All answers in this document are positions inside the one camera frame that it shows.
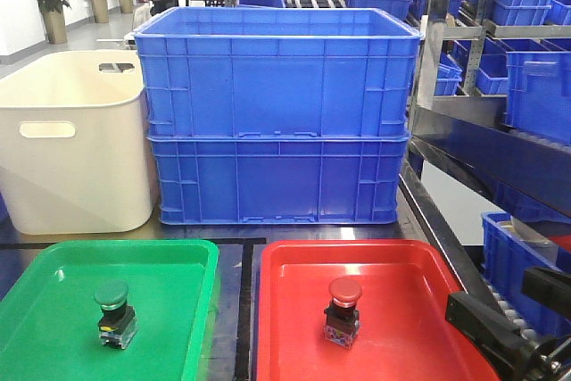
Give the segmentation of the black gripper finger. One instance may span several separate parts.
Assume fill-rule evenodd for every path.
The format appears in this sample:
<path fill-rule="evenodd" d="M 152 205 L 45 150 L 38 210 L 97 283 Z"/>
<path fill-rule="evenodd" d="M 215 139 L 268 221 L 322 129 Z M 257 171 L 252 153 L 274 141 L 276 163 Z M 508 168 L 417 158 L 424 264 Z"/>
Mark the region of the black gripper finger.
<path fill-rule="evenodd" d="M 521 292 L 548 308 L 570 307 L 570 275 L 542 267 L 525 270 Z"/>
<path fill-rule="evenodd" d="M 446 320 L 486 358 L 502 380 L 541 380 L 537 344 L 504 315 L 466 292 L 448 295 Z"/>

